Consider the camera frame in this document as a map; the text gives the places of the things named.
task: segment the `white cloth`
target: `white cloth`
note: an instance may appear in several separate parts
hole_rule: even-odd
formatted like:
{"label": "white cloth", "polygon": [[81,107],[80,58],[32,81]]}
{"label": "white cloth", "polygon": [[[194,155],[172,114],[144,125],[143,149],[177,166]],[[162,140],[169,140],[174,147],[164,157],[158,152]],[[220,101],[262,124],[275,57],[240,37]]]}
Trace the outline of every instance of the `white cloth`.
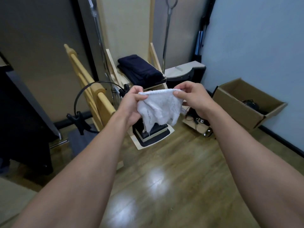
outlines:
{"label": "white cloth", "polygon": [[139,93],[149,96],[137,104],[137,111],[141,114],[148,133],[155,123],[159,125],[169,123],[171,126],[176,124],[183,100],[174,96],[173,91],[181,90],[163,89]]}

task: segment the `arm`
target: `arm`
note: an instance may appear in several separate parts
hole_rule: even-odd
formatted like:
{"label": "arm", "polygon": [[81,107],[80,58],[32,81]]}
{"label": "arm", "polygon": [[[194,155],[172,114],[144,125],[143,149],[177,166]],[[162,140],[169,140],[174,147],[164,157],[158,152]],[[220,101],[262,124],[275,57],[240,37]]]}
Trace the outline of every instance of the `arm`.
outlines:
{"label": "arm", "polygon": [[184,82],[174,95],[209,121],[248,208],[264,227],[304,226],[304,177],[257,142],[208,95],[203,85]]}
{"label": "arm", "polygon": [[99,227],[112,190],[121,144],[138,121],[142,87],[134,86],[93,141],[51,180],[18,217],[17,227]]}

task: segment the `person's right arm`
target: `person's right arm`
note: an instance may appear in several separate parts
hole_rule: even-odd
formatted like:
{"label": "person's right arm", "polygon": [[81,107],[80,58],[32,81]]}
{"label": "person's right arm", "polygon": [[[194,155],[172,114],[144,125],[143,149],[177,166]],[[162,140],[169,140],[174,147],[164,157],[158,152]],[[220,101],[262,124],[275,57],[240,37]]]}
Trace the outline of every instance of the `person's right arm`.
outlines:
{"label": "person's right arm", "polygon": [[209,96],[190,81],[174,92],[207,119],[238,190],[263,227],[304,227],[304,176],[257,142]]}

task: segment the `cardboard box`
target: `cardboard box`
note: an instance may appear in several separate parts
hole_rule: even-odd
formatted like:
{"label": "cardboard box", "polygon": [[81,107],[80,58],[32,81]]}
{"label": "cardboard box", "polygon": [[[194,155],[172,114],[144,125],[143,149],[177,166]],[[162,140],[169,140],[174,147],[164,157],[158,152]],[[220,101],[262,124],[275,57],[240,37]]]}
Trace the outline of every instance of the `cardboard box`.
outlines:
{"label": "cardboard box", "polygon": [[[212,98],[247,130],[260,126],[287,106],[287,103],[275,99],[241,78],[218,86]],[[263,115],[242,102],[249,99],[257,103],[260,110],[266,111],[267,114]]]}

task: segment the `folded navy towel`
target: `folded navy towel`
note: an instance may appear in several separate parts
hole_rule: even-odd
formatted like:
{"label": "folded navy towel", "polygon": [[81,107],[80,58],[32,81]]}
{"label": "folded navy towel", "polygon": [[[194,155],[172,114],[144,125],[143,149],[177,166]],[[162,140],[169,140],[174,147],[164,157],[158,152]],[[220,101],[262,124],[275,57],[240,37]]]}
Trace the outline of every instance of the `folded navy towel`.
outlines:
{"label": "folded navy towel", "polygon": [[118,59],[118,63],[118,68],[134,85],[148,88],[162,83],[164,79],[160,71],[135,54]]}

